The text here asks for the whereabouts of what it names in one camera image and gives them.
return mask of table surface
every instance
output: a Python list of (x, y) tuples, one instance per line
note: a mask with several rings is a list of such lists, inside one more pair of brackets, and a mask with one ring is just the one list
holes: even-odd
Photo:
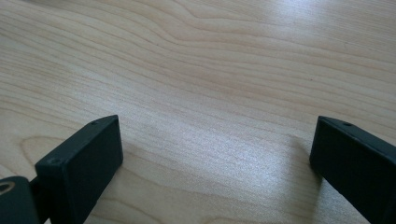
[(318, 115), (396, 145), (388, 0), (0, 0), (0, 177), (120, 116), (86, 223), (367, 223), (310, 169)]

